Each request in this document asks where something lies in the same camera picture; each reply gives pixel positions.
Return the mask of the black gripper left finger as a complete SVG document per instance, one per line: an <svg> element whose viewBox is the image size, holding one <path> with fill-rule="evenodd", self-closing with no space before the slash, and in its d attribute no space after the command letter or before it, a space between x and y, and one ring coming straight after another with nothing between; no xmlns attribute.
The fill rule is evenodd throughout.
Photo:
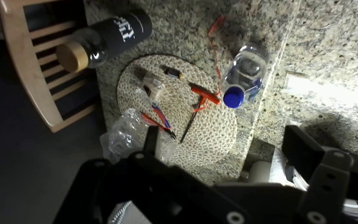
<svg viewBox="0 0 358 224"><path fill-rule="evenodd" d="M158 143L158 137L159 137L159 128L156 126L150 126L148 128L146 135L145 135L145 142L143 145L143 152L149 155L155 154L156 149L156 143Z"/></svg>

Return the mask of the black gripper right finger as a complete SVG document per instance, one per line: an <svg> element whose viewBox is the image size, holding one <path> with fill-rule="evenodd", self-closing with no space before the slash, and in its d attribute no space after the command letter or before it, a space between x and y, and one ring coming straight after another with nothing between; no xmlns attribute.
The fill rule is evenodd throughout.
<svg viewBox="0 0 358 224"><path fill-rule="evenodd" d="M350 180L353 157L324 148L297 126L286 126L282 152L309 185L342 185Z"/></svg>

